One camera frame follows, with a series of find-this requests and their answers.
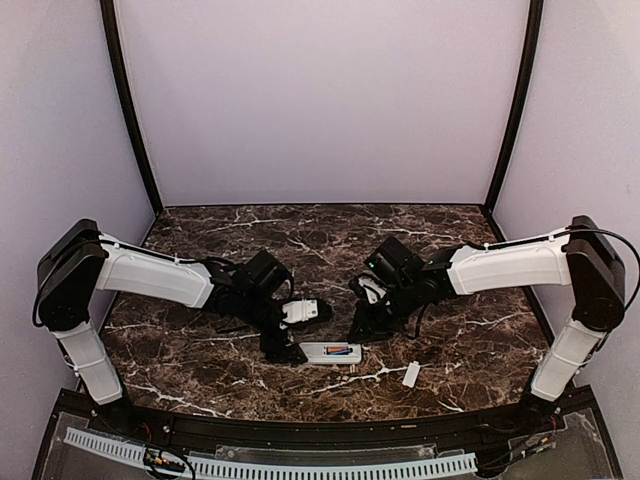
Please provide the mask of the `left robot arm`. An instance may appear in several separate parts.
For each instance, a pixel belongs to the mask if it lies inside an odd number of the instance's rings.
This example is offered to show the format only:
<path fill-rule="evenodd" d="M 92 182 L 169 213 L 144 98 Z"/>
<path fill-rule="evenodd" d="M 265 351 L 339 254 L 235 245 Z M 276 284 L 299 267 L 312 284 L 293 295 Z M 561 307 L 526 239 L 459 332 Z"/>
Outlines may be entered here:
<path fill-rule="evenodd" d="M 306 358 L 289 331 L 318 319 L 320 303 L 277 297 L 281 286 L 293 283 L 293 275 L 266 250 L 243 263 L 181 258 L 128 244 L 81 219 L 39 260 L 31 321 L 53 335 L 90 399 L 103 406 L 103 421 L 120 436 L 131 436 L 141 427 L 141 415 L 124 400 L 126 387 L 92 324 L 95 293 L 141 296 L 236 318 L 259 332 L 267 360 L 296 363 Z"/>

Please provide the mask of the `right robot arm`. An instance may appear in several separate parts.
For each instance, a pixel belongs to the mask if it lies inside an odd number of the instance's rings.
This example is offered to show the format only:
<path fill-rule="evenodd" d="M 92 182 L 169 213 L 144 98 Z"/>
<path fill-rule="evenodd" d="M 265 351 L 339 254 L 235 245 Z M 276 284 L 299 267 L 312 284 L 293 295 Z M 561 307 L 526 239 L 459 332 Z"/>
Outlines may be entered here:
<path fill-rule="evenodd" d="M 531 375 L 528 396 L 510 413 L 521 434 L 534 432 L 549 405 L 624 320 L 637 295 L 626 291 L 626 268 L 612 245 L 621 235 L 586 216 L 544 235 L 498 243 L 465 243 L 423 259 L 398 238 L 387 237 L 354 277 L 357 297 L 347 334 L 351 343 L 386 340 L 405 332 L 413 314 L 445 300 L 479 292 L 569 286 L 574 307 Z"/>

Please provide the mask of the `white battery cover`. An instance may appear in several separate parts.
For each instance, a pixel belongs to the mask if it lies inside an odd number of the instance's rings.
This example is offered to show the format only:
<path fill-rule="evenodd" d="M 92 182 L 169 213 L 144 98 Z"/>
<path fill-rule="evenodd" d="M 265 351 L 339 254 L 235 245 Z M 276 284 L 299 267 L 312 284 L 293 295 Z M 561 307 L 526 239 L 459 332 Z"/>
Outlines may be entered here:
<path fill-rule="evenodd" d="M 411 362 L 405 371 L 405 375 L 402 380 L 402 385 L 408 388 L 413 388 L 416 384 L 417 378 L 420 372 L 420 364 L 417 361 Z"/>

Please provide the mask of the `white remote control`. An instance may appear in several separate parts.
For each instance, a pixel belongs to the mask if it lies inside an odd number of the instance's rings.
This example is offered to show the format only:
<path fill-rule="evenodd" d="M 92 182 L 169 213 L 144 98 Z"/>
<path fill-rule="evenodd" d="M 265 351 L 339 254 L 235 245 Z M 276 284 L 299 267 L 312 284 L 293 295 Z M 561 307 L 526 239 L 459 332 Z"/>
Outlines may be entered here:
<path fill-rule="evenodd" d="M 362 346 L 346 342 L 301 342 L 309 364 L 356 365 L 362 361 Z"/>

